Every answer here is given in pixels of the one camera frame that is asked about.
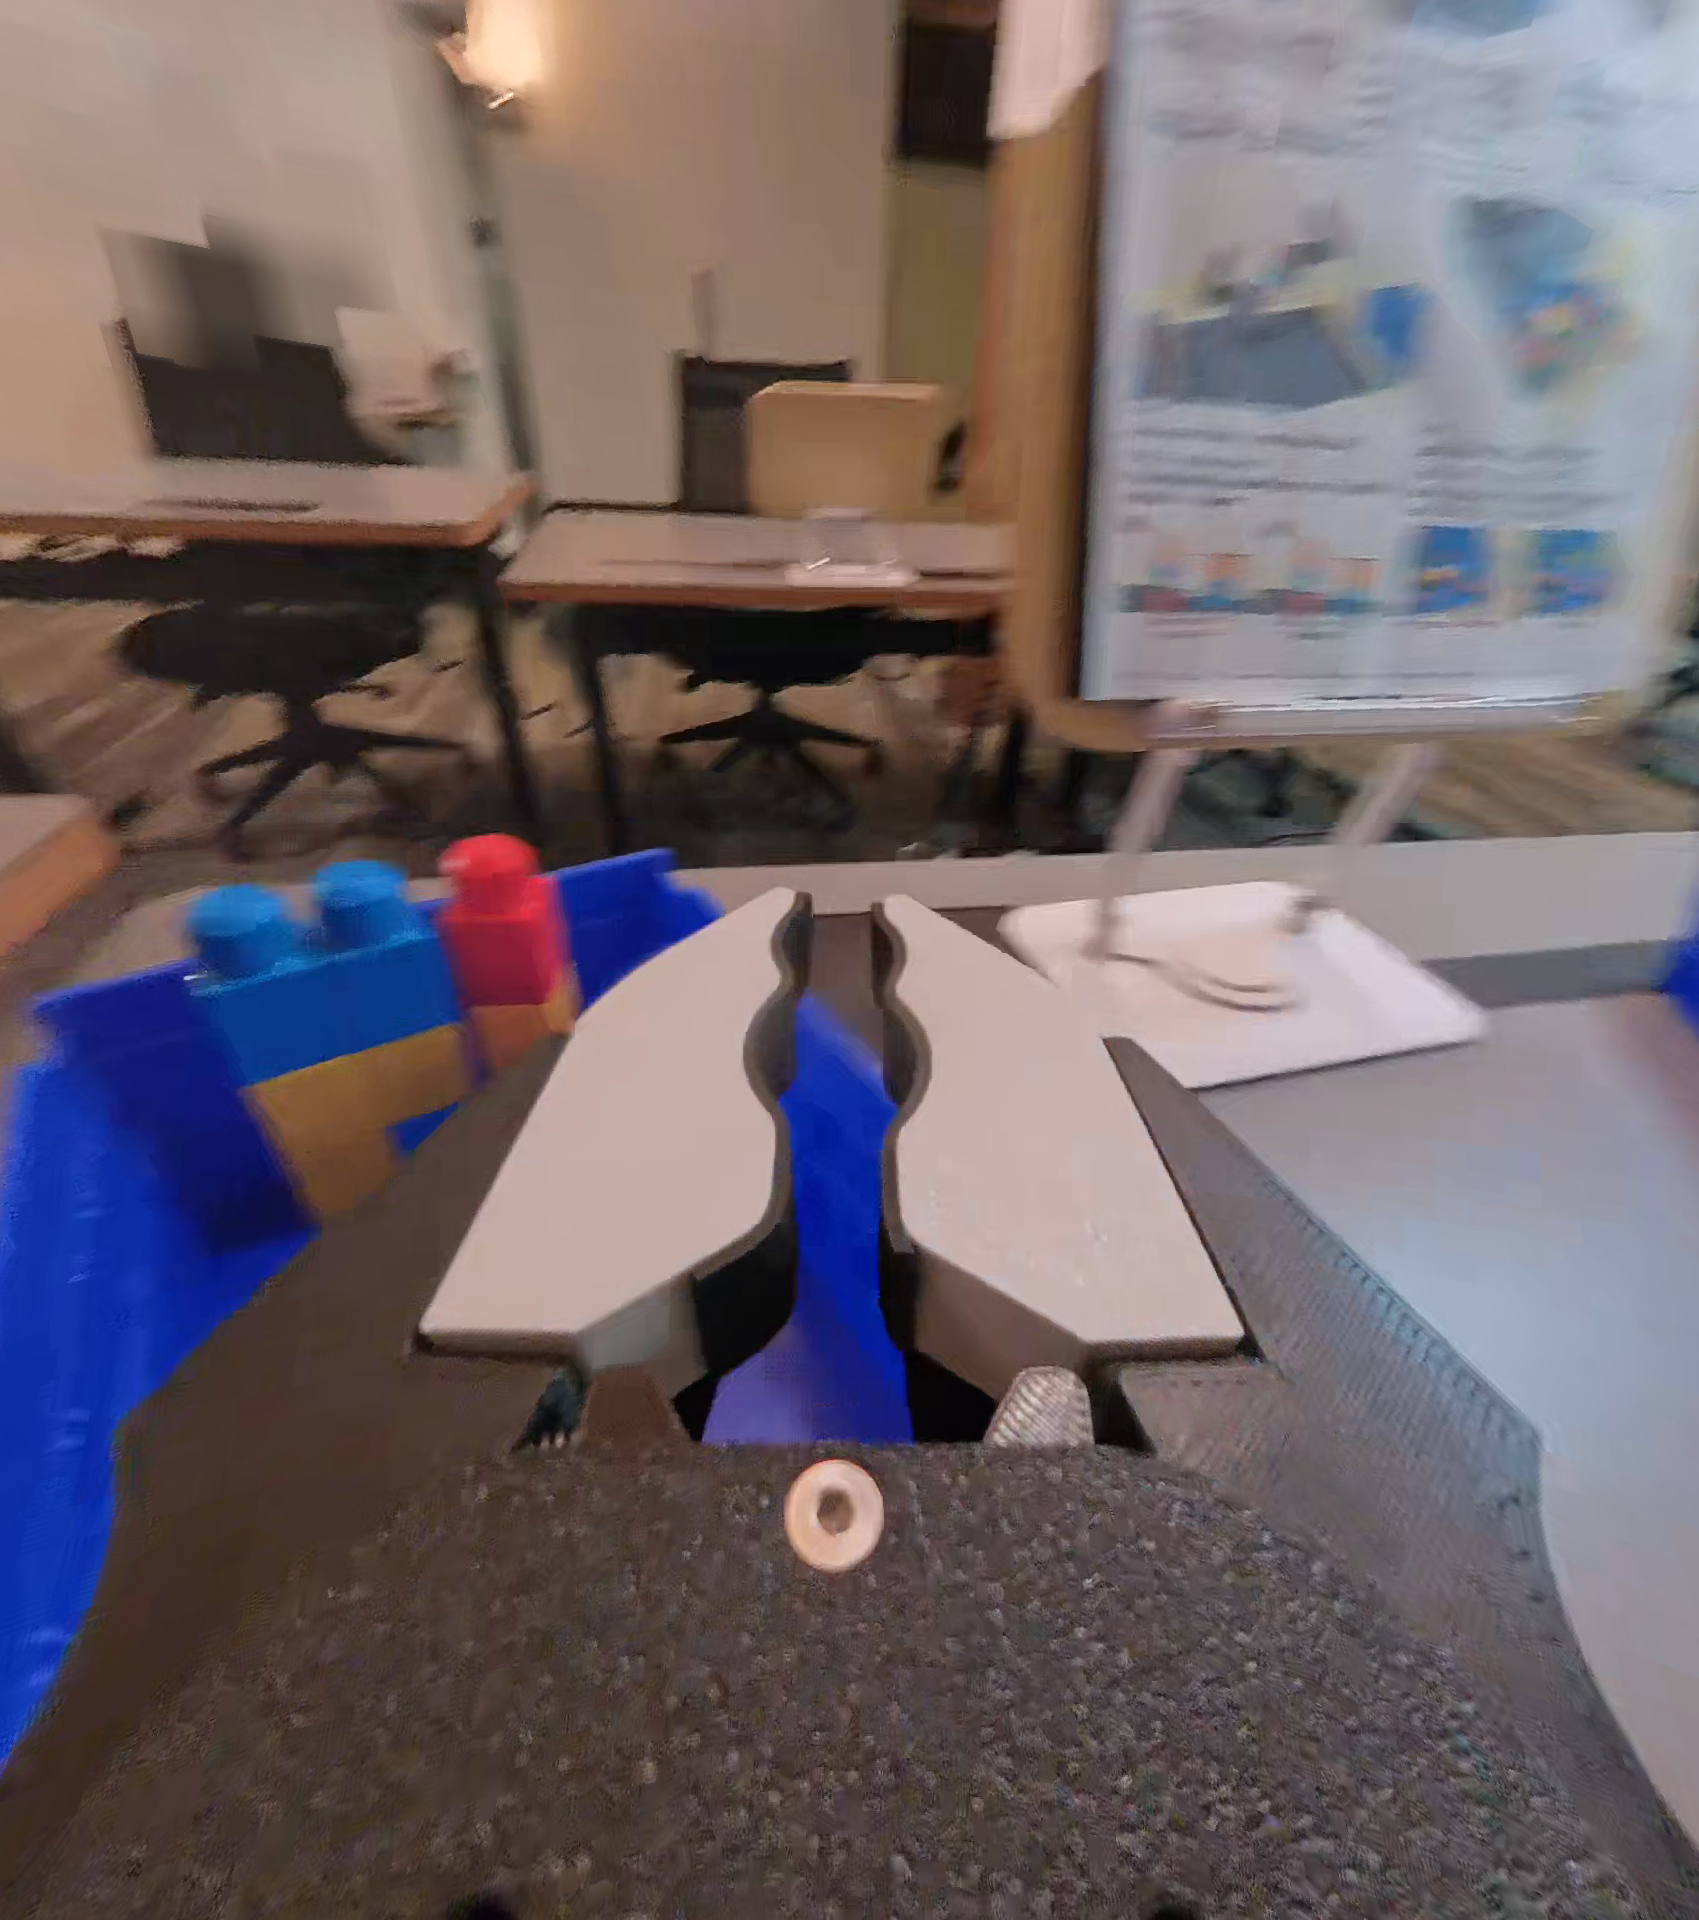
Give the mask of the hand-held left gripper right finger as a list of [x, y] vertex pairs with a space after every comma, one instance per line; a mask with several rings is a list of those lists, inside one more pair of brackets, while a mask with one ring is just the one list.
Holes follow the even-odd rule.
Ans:
[[907, 893], [873, 906], [871, 946], [892, 1340], [978, 1394], [1238, 1351], [1246, 1325], [1095, 1024]]

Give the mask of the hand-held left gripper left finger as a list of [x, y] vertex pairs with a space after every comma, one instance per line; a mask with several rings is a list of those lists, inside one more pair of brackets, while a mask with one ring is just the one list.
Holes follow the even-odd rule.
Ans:
[[795, 1016], [812, 900], [775, 887], [579, 1016], [418, 1321], [444, 1356], [727, 1379], [796, 1301]]

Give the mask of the cluster of block towers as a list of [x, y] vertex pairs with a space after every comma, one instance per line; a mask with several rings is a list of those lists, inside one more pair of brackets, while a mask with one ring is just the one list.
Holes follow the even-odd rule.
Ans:
[[318, 1226], [356, 1212], [490, 1079], [581, 1004], [561, 887], [526, 841], [439, 858], [443, 900], [378, 860], [327, 866], [293, 906], [227, 884], [188, 912], [193, 995], [248, 1113]]

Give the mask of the white document stand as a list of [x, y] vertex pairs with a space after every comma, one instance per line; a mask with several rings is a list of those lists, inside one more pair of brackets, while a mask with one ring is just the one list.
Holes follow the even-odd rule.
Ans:
[[1651, 654], [1578, 703], [1217, 708], [1091, 703], [1079, 688], [1117, 4], [1006, 4], [986, 113], [995, 450], [1012, 512], [1002, 654], [1037, 730], [1136, 768], [1095, 893], [1019, 906], [1007, 942], [1095, 1030], [1195, 1089], [1472, 1043], [1487, 1016], [1365, 928], [1338, 893], [1408, 821], [1451, 738], [1622, 714], [1699, 586], [1699, 425], [1679, 457], [1675, 568], [1651, 592]]

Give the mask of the wooden desk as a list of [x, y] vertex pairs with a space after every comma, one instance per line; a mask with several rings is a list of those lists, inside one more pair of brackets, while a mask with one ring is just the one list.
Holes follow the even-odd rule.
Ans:
[[[570, 651], [568, 615], [587, 604], [662, 604], [719, 609], [913, 609], [936, 618], [990, 618], [1007, 609], [1011, 533], [961, 521], [900, 521], [921, 578], [907, 590], [795, 586], [785, 566], [799, 517], [703, 515], [685, 511], [564, 507], [545, 515], [501, 572], [504, 603], [556, 620]], [[602, 837], [611, 853], [635, 847], [618, 728], [573, 662], [585, 703]]]
[[[370, 558], [422, 553], [476, 615], [476, 661], [497, 721], [504, 792], [539, 817], [510, 671], [501, 538], [531, 505], [526, 471], [142, 461], [111, 472], [0, 466], [0, 603], [337, 603]], [[0, 712], [0, 793], [56, 783]]]

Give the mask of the printed instruction sheet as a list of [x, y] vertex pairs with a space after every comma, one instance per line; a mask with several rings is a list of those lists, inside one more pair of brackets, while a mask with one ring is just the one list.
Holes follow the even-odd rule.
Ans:
[[1079, 688], [1578, 703], [1699, 425], [1699, 4], [1117, 4]]

